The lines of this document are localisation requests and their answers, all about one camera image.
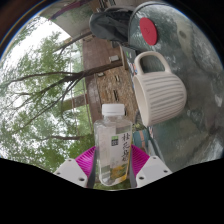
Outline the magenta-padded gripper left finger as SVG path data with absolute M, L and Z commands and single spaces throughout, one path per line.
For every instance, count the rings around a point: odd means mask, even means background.
M 54 174 L 78 186 L 93 188 L 95 184 L 96 162 L 96 150 L 92 147 L 75 159 L 66 159 Z

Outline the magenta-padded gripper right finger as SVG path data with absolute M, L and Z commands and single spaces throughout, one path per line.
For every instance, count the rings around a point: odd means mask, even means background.
M 132 188 L 143 187 L 170 174 L 170 169 L 158 156 L 149 156 L 137 146 L 131 146 L 129 177 Z

